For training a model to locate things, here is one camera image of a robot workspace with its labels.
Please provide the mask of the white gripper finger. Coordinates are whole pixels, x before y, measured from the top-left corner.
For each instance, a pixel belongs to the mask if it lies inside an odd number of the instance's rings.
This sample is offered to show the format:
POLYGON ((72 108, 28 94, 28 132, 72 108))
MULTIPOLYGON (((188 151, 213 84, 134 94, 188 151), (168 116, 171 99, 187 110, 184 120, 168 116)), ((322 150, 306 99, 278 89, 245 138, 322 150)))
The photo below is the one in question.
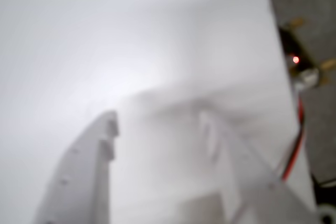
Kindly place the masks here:
POLYGON ((199 117, 214 165, 226 223, 317 223, 255 149, 210 111, 199 117))
POLYGON ((109 164, 118 117, 97 117, 68 147, 51 177, 34 223, 109 223, 109 164))

